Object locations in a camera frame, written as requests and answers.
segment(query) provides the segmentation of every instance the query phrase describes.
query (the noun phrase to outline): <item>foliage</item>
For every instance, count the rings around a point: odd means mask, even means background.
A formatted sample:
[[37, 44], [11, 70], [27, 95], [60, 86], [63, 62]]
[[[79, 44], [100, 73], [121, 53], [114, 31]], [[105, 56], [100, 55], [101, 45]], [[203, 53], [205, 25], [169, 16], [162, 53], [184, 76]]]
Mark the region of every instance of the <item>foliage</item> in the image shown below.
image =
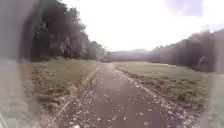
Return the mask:
[[100, 52], [105, 51], [101, 45], [97, 47], [99, 44], [96, 41], [93, 43], [89, 40], [76, 8], [67, 8], [62, 1], [57, 0], [47, 0], [42, 5], [41, 13], [37, 16], [38, 22], [34, 25], [32, 41], [29, 42], [31, 59], [43, 60], [58, 56], [98, 59]]
[[201, 32], [193, 34], [187, 39], [167, 46], [158, 46], [152, 51], [133, 50], [108, 52], [105, 59], [112, 61], [149, 61], [187, 66], [197, 70], [214, 71], [216, 60], [216, 46], [218, 45], [215, 33]]

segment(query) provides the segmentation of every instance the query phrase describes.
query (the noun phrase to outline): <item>paved path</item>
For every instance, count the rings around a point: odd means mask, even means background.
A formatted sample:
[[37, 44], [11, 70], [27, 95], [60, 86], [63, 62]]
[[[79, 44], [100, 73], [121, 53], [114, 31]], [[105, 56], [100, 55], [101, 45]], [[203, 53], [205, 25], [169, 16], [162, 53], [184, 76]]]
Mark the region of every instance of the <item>paved path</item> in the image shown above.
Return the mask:
[[63, 113], [59, 127], [176, 128], [190, 124], [183, 109], [136, 87], [133, 80], [117, 72], [112, 64], [99, 69], [81, 96], [78, 110], [74, 104]]

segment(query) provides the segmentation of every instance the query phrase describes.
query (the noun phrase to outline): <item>grass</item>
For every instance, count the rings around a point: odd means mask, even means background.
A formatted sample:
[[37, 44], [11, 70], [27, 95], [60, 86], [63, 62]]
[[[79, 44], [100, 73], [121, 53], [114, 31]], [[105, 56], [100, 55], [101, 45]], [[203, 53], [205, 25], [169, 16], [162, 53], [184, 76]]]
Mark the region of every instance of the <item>grass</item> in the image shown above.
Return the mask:
[[119, 62], [116, 68], [184, 107], [197, 111], [205, 107], [211, 74], [187, 67], [148, 62]]
[[96, 61], [64, 59], [28, 63], [30, 77], [25, 77], [25, 64], [21, 63], [21, 69], [23, 81], [31, 79], [33, 84], [26, 86], [26, 90], [32, 91], [32, 96], [47, 112], [54, 113], [61, 103], [60, 98], [70, 94], [71, 86], [79, 88], [83, 79], [98, 64]]

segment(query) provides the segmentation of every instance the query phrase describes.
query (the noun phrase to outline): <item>tree line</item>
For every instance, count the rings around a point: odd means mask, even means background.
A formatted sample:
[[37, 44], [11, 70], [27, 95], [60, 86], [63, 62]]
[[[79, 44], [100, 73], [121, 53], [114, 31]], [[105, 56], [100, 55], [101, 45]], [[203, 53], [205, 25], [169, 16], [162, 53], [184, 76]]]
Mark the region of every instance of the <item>tree line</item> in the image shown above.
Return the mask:
[[166, 46], [158, 46], [151, 51], [141, 50], [108, 52], [105, 59], [111, 61], [149, 61], [186, 66], [203, 71], [214, 71], [217, 62], [217, 41], [224, 30], [214, 33], [204, 31], [192, 34], [189, 38]]
[[106, 50], [90, 41], [85, 28], [76, 8], [58, 0], [40, 0], [24, 26], [20, 57], [99, 59]]

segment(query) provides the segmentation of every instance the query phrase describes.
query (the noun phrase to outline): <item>sky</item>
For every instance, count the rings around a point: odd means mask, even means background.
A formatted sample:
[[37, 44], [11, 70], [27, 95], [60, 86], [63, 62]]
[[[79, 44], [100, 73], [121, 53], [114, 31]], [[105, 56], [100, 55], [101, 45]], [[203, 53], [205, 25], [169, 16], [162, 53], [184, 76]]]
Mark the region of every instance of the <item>sky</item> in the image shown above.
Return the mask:
[[76, 7], [90, 40], [110, 51], [168, 45], [224, 27], [224, 0], [62, 0]]

